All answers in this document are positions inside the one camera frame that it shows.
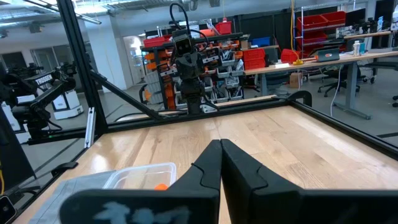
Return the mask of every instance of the monitor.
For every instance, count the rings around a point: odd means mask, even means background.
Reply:
[[[346,14],[346,26],[353,26],[365,22],[366,9],[358,9]]]

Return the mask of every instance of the glass panel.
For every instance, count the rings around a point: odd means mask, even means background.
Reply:
[[[37,65],[44,67],[43,71],[51,72],[55,67],[59,66],[51,47],[33,50],[33,53]]]
[[[10,54],[3,54],[2,59],[7,68],[11,67],[25,67],[25,59],[21,52],[10,53]]]

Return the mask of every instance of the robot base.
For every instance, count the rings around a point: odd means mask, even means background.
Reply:
[[[74,117],[82,114],[83,112],[84,112],[83,107],[81,105],[79,105],[73,109],[56,111],[56,112],[54,112],[54,117],[57,120],[74,118]]]

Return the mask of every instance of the desk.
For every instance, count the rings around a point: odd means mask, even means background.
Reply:
[[[62,174],[15,223],[27,223],[63,180],[161,162],[174,162],[179,177],[212,139],[221,138],[306,189],[398,189],[397,161],[298,109],[282,106],[104,134],[77,160],[79,165]],[[223,192],[220,223],[230,223]]]
[[[349,111],[355,115],[358,115],[365,119],[371,119],[371,115],[362,113],[355,108],[355,88],[356,88],[356,74],[357,74],[357,61],[373,59],[373,58],[381,58],[381,57],[391,57],[398,56],[398,52],[385,52],[385,53],[367,53],[365,55],[359,57],[353,57],[352,55],[344,55],[340,57],[340,60],[331,61],[331,62],[305,62],[303,65],[289,66],[285,68],[275,68],[275,65],[270,65],[266,68],[258,68],[253,70],[246,70],[246,75],[256,75],[262,74],[261,81],[261,93],[263,96],[267,95],[267,74],[280,73],[280,72],[293,72],[297,70],[309,69],[309,68],[321,68],[327,67],[331,65],[349,65],[348,68],[348,77],[347,77],[347,92],[346,92],[346,101],[345,104],[335,103],[335,106]]]

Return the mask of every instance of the white cable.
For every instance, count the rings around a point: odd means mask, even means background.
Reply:
[[[336,95],[337,95],[337,91],[340,88],[340,77],[341,77],[341,69],[343,68],[343,66],[340,66],[340,69],[338,70],[338,83],[337,83],[337,88],[336,88],[336,92],[335,92],[335,96],[333,97],[333,99],[331,100],[331,104],[330,104],[330,116],[333,117],[333,103],[335,102],[336,99]]]

